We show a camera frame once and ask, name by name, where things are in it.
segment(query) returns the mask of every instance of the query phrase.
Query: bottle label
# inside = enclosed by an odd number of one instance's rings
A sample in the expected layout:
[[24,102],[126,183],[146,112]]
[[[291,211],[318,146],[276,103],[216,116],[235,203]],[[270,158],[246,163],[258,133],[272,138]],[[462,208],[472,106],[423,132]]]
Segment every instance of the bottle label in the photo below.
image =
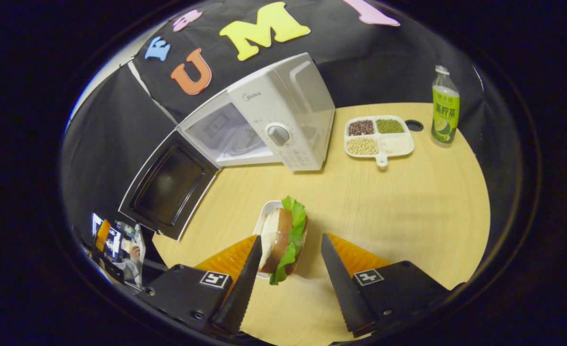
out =
[[442,143],[452,143],[459,125],[459,96],[451,96],[433,88],[433,125],[431,135]]

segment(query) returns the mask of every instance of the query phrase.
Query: person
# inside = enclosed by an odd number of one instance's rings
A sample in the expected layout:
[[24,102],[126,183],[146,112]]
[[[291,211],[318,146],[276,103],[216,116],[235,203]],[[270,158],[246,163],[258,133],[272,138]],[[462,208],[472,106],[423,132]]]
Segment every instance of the person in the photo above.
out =
[[133,246],[130,249],[130,258],[123,259],[121,262],[113,262],[113,264],[123,270],[123,279],[126,281],[134,281],[138,287],[142,287],[141,272],[143,263],[140,261],[140,247]]

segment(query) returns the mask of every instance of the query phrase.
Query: lettuce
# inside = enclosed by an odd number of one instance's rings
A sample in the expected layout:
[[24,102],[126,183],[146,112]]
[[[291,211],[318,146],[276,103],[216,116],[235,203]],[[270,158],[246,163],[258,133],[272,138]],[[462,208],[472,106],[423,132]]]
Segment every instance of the lettuce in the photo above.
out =
[[303,230],[305,229],[305,219],[307,214],[305,213],[305,206],[298,202],[296,199],[288,196],[282,199],[283,207],[292,212],[292,230],[290,230],[290,235],[288,235],[288,248],[284,252],[279,264],[277,264],[277,269],[274,273],[269,274],[271,285],[278,285],[279,282],[286,279],[287,275],[285,273],[285,266],[290,263],[294,263],[296,260],[296,254],[301,250],[301,244],[303,243]]

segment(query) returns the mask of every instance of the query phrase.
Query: bottle cap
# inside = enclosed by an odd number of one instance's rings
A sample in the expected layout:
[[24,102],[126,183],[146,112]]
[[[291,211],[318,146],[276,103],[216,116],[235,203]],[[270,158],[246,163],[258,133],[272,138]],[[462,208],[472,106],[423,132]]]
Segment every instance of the bottle cap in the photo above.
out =
[[448,69],[441,65],[435,66],[435,72],[445,74],[446,76],[450,76],[450,72],[448,72]]

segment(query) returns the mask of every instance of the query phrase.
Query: foam letter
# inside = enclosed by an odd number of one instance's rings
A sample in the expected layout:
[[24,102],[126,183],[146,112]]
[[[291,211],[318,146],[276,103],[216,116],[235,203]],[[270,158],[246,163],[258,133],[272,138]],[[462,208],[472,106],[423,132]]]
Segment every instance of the foam letter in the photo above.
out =
[[181,29],[185,28],[187,24],[190,24],[194,20],[197,20],[202,15],[202,12],[198,10],[189,11],[185,13],[181,18],[175,20],[172,31],[180,31]]
[[166,60],[170,45],[166,44],[166,41],[160,40],[160,38],[162,37],[156,37],[151,40],[151,44],[149,48],[147,48],[147,52],[145,52],[145,59],[153,57],[159,58],[161,62]]
[[244,61],[258,52],[258,47],[251,46],[247,40],[260,46],[271,46],[271,29],[275,31],[275,41],[286,42],[293,38],[307,35],[311,30],[299,24],[284,9],[284,2],[273,2],[258,10],[255,24],[231,22],[220,31],[220,36],[227,36],[239,51],[237,58]]
[[349,6],[352,6],[360,14],[358,19],[367,24],[400,26],[400,23],[391,17],[386,17],[384,13],[378,11],[375,7],[367,4],[363,0],[342,0]]
[[170,74],[170,78],[174,79],[186,94],[195,95],[206,88],[211,82],[211,69],[200,55],[202,49],[197,48],[187,56],[187,62],[192,62],[200,72],[200,79],[193,82],[185,72],[185,64],[177,66]]

